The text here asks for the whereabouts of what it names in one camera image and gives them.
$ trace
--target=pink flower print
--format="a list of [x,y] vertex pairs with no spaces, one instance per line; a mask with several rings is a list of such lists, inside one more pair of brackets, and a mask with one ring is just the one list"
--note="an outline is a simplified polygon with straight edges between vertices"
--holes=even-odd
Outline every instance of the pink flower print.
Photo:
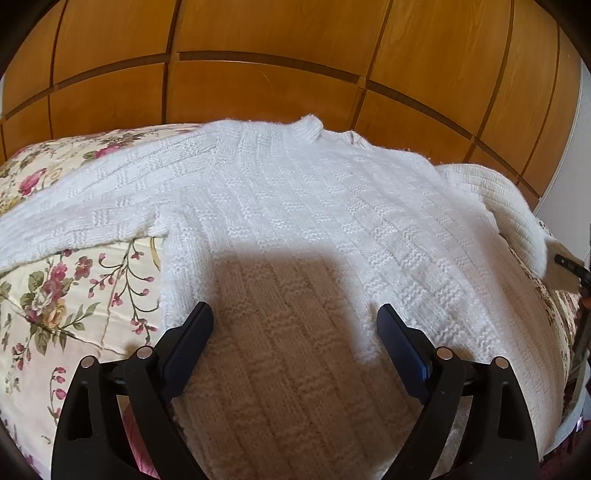
[[21,342],[18,342],[15,346],[12,347],[12,349],[10,351],[13,355],[18,355],[24,349],[25,349],[25,346]]
[[56,389],[54,393],[56,394],[58,400],[63,400],[64,398],[66,398],[66,392],[61,388]]
[[90,275],[90,268],[92,267],[92,260],[87,256],[80,257],[76,263],[76,272],[74,273],[74,280],[80,280],[82,277],[88,278]]
[[46,295],[51,295],[51,301],[54,303],[64,296],[64,293],[61,288],[61,281],[54,277],[50,277],[49,279],[47,279],[41,287],[43,293],[45,293]]
[[95,153],[95,158],[101,158],[109,153],[117,151],[121,148],[121,145],[111,145],[110,147],[101,148]]
[[37,183],[39,183],[39,179],[45,175],[46,171],[46,168],[42,168],[41,170],[37,170],[35,173],[30,174],[21,182],[21,186],[18,188],[18,193],[24,196],[31,194],[35,186],[37,186]]
[[64,262],[59,262],[55,267],[51,269],[50,278],[55,278],[56,280],[63,281],[66,278],[67,271],[67,265],[64,264]]
[[123,300],[121,300],[121,295],[119,293],[115,293],[113,295],[113,301],[111,302],[111,306],[114,307],[117,305],[118,307],[123,305]]

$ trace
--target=wooden panel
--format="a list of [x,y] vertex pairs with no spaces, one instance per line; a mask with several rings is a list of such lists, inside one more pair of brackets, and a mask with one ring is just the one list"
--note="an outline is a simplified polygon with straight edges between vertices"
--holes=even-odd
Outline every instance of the wooden panel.
[[371,143],[418,152],[435,165],[461,163],[470,147],[430,116],[375,92],[367,92],[355,130]]
[[517,175],[512,173],[506,167],[504,167],[500,162],[496,161],[493,157],[491,157],[488,153],[486,153],[480,147],[476,147],[468,159],[470,163],[478,163],[484,167],[492,168],[497,172],[502,173],[505,177],[507,177],[510,181],[516,182]]
[[371,79],[476,134],[501,68],[510,15],[511,0],[397,0]]
[[313,113],[325,128],[347,130],[358,87],[317,73],[227,61],[171,65],[167,122],[223,118],[293,122]]
[[164,64],[105,73],[51,94],[55,138],[161,123]]
[[523,183],[521,183],[521,182],[517,185],[517,188],[519,188],[519,191],[523,195],[523,198],[525,198],[525,201],[528,203],[528,205],[530,206],[530,208],[533,212],[534,208],[538,205],[538,202],[540,201],[540,199],[538,198],[537,195],[534,195],[533,193],[531,193],[530,190],[525,185],[523,185]]
[[540,195],[550,183],[569,139],[579,100],[581,59],[565,33],[560,31],[560,55],[556,88],[540,140],[523,178]]
[[47,97],[27,105],[2,125],[6,155],[10,158],[22,147],[51,138]]
[[185,0],[177,51],[281,55],[365,75],[388,0]]
[[0,165],[2,165],[6,161],[6,156],[4,153],[4,139],[3,139],[3,132],[2,132],[2,125],[0,124]]
[[69,0],[54,83],[120,60],[165,53],[176,0]]
[[558,32],[554,19],[534,0],[515,0],[515,19],[501,87],[481,136],[522,172],[548,109]]
[[51,85],[51,55],[65,0],[39,20],[6,70],[2,111],[9,112]]

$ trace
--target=white knitted fabric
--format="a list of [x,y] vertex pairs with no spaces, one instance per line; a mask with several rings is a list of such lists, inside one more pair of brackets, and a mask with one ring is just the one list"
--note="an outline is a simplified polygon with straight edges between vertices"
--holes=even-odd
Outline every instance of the white knitted fabric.
[[94,161],[5,214],[0,273],[166,235],[164,323],[199,300],[216,320],[175,402],[212,479],[381,476],[420,411],[376,337],[384,303],[463,358],[508,357],[545,451],[558,340],[484,202],[440,170],[311,116],[216,122]]

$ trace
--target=metal screw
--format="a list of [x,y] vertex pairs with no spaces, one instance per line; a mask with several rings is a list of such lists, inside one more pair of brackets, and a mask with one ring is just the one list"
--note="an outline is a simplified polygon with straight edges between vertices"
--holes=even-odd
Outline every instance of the metal screw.
[[453,352],[449,348],[441,346],[437,349],[437,356],[441,360],[450,360],[453,358]]
[[499,368],[509,368],[509,360],[504,356],[498,356],[495,358],[495,365]]
[[86,356],[82,359],[82,361],[80,362],[80,366],[82,368],[88,368],[88,367],[92,367],[92,365],[95,364],[95,357],[89,355]]
[[152,347],[143,346],[142,348],[138,349],[136,355],[138,356],[138,358],[141,358],[142,360],[148,358],[150,355],[152,355]]

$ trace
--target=wooden cabinet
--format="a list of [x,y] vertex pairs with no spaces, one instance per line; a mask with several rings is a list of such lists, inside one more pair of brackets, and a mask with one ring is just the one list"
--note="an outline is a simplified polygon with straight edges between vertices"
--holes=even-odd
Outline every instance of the wooden cabinet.
[[4,143],[314,114],[539,197],[579,76],[535,0],[60,0],[7,71]]
[[4,113],[50,87],[51,56],[65,4],[60,0],[39,20],[10,62],[4,79]]
[[166,121],[224,118],[293,122],[308,113],[325,128],[347,130],[356,85],[275,65],[181,61],[171,67]]
[[579,100],[581,59],[565,33],[560,31],[560,52],[554,95],[540,139],[523,178],[543,195],[569,139]]
[[4,150],[4,133],[2,132],[2,124],[0,124],[0,165],[6,161],[6,151]]
[[51,139],[47,97],[26,106],[2,125],[8,158],[27,145]]
[[476,134],[501,69],[510,17],[510,0],[397,0],[371,79]]
[[163,64],[146,65],[105,73],[52,93],[54,136],[160,124],[163,77]]
[[535,0],[515,0],[509,56],[481,140],[519,173],[550,104],[557,48],[555,20]]
[[248,51],[366,75],[388,0],[185,0],[177,51]]
[[97,67],[165,53],[176,0],[69,0],[53,82]]
[[470,141],[433,118],[375,92],[367,92],[355,131],[371,143],[411,150],[434,164],[461,163]]
[[478,163],[483,167],[492,168],[499,173],[502,173],[505,177],[507,177],[510,181],[516,182],[517,175],[505,167],[502,163],[498,160],[494,159],[491,155],[485,152],[481,147],[476,146],[472,151],[472,154],[468,158],[468,162],[470,163]]

